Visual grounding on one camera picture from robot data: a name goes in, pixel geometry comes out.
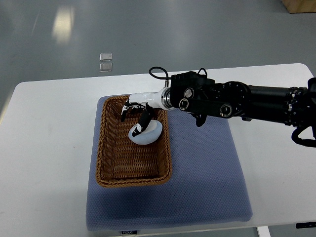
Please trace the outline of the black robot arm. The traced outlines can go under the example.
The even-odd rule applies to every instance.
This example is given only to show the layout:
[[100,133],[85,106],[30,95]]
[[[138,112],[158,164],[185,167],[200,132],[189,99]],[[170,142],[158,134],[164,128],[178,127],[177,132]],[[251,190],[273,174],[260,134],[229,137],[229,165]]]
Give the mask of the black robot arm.
[[202,126],[207,116],[229,119],[241,117],[283,123],[296,129],[291,139],[298,145],[315,147],[315,139],[299,135],[307,128],[316,132],[316,79],[307,87],[266,87],[246,85],[239,81],[216,83],[207,73],[189,71],[165,75],[169,87],[162,100],[167,105],[190,113],[196,125]]

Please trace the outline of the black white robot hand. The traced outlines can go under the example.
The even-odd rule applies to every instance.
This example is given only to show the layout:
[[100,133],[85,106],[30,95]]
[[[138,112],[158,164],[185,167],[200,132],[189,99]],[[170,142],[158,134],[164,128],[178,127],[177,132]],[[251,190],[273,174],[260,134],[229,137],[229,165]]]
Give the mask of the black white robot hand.
[[158,92],[131,94],[122,107],[121,122],[125,120],[129,110],[137,109],[142,109],[143,112],[131,133],[132,137],[140,135],[147,129],[154,116],[154,109],[167,111],[174,109],[170,102],[170,88],[163,88]]

